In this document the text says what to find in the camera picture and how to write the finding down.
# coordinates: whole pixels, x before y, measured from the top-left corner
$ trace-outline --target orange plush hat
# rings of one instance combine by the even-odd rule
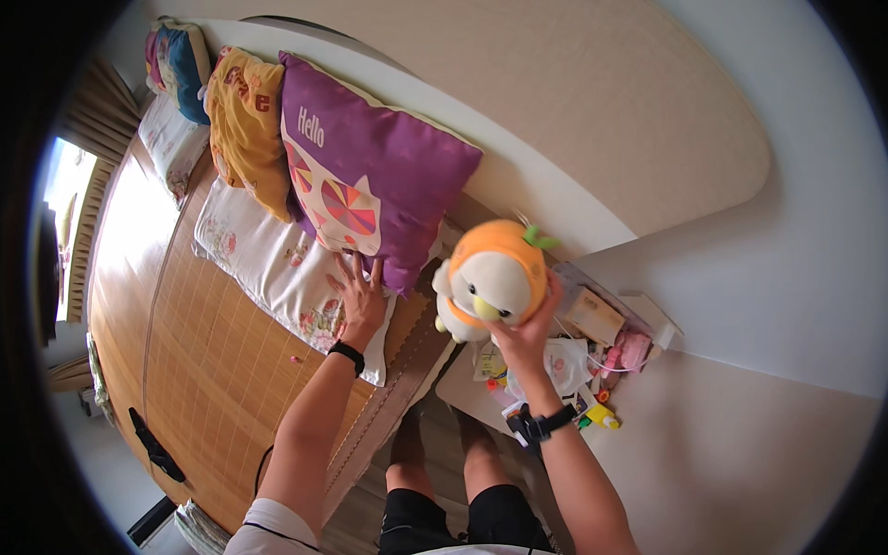
[[[536,226],[525,228],[508,219],[496,219],[474,227],[456,244],[453,256],[450,257],[448,278],[453,279],[453,275],[462,263],[478,252],[501,252],[514,258],[524,268],[527,282],[530,284],[530,304],[520,317],[521,323],[527,321],[546,296],[543,249],[553,246],[552,242],[557,243],[548,237],[537,239],[538,232]]]

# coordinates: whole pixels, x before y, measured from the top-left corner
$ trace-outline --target stuffed animal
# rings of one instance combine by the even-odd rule
[[[490,332],[482,321],[515,327],[530,318],[546,294],[543,249],[558,244],[538,233],[536,226],[498,219],[463,235],[432,279],[438,331],[457,343],[483,341]]]

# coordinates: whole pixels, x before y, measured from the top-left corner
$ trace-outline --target black watch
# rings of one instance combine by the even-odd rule
[[[564,408],[552,416],[530,416],[530,407],[527,403],[521,405],[520,412],[506,420],[509,429],[515,439],[523,448],[531,449],[536,455],[540,455],[540,442],[546,441],[552,436],[552,432],[561,426],[570,424],[576,417],[576,408],[573,404]]]
[[[351,345],[345,344],[341,340],[336,341],[336,343],[332,347],[330,347],[327,355],[330,355],[332,353],[343,354],[352,359],[352,362],[354,362],[354,377],[357,378],[361,375],[361,372],[364,371],[364,355],[358,353],[358,350]]]

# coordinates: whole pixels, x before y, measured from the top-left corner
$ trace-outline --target storage box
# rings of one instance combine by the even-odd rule
[[[626,322],[620,313],[586,288],[578,290],[565,320],[589,339],[607,346],[613,346],[616,334]]]

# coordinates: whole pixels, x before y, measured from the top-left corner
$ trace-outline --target person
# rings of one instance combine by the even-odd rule
[[[345,331],[340,339],[362,353],[385,317],[382,264],[375,262],[366,281],[360,255],[353,257],[351,269],[339,254],[335,258],[343,281],[332,275],[327,280],[345,304]],[[562,296],[551,270],[548,283],[548,297],[521,327],[486,324],[509,371],[521,382],[532,416],[549,416],[563,407],[543,369],[543,346]],[[290,405],[275,435],[257,499],[228,543],[227,554],[319,551],[327,464],[355,380],[355,366],[347,354],[331,353]],[[394,436],[391,465],[385,473],[388,494],[378,537],[380,555],[552,552],[527,500],[506,476],[493,438],[481,423],[456,414],[465,453],[468,543],[450,535],[446,514],[434,502],[424,468],[420,414],[411,409]],[[620,497],[576,428],[562,426],[541,448],[576,552],[637,553]]]

